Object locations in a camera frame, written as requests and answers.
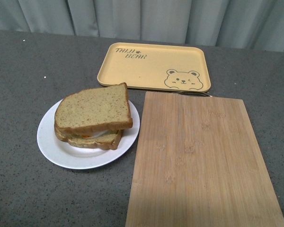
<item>gray countertop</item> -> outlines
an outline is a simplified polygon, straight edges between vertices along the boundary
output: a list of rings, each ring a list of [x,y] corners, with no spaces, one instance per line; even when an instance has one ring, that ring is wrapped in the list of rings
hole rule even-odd
[[[109,46],[130,40],[0,31],[0,226],[124,226],[137,141],[117,160],[70,170],[40,152],[38,125],[89,87]],[[284,215],[284,53],[197,46],[209,94],[243,99]],[[140,117],[145,90],[129,89]]]

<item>yellow tray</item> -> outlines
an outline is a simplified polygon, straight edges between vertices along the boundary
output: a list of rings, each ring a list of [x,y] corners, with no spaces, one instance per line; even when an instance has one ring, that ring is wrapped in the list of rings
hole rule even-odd
[[[194,47],[112,44],[97,76],[104,86],[206,92],[211,83],[204,53]]]

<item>gray curtain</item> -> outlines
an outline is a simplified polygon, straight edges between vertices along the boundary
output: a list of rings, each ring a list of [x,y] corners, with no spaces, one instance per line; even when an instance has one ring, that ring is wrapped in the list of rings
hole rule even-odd
[[[0,0],[0,29],[284,52],[284,0]]]

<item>bear face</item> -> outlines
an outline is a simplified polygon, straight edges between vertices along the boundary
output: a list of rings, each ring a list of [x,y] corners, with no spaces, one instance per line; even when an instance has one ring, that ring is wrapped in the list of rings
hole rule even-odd
[[[164,81],[167,87],[174,87],[181,90],[200,90],[203,83],[200,81],[200,74],[197,71],[178,72],[167,70],[167,78]]]

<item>whole wheat bread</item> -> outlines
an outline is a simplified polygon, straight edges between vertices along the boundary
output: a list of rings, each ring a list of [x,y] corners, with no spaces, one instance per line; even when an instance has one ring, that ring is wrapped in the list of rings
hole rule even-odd
[[[126,83],[85,89],[65,97],[55,112],[54,125],[64,135],[131,128]]]
[[[56,137],[79,148],[115,150],[123,129],[132,126],[126,83],[71,94],[61,101],[54,116]],[[86,138],[105,130],[101,136]]]

